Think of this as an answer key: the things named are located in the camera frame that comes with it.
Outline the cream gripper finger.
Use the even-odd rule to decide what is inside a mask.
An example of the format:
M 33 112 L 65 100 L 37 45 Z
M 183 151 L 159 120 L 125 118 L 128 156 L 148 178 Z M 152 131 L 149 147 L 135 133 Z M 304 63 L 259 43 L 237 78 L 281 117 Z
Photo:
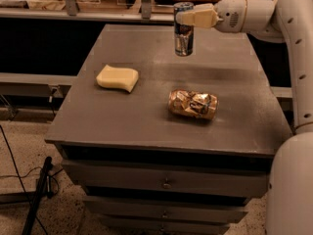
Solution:
M 178 12 L 175 16 L 178 24 L 200 28 L 215 27 L 219 21 L 217 11 L 212 4 L 197 5 L 191 10 Z

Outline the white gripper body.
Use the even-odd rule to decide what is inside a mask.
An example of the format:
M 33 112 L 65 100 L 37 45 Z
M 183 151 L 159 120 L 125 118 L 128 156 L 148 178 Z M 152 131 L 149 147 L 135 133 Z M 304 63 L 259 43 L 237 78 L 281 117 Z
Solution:
M 215 29 L 237 33 L 242 30 L 246 15 L 246 0 L 221 0 L 214 5 L 218 16 Z

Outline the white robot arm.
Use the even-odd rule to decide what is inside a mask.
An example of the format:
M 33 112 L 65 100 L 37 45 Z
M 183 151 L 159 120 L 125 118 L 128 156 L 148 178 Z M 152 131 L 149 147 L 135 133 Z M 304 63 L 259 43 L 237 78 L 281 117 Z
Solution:
M 272 162 L 266 235 L 313 235 L 313 0 L 221 0 L 174 21 L 287 44 L 295 135 Z

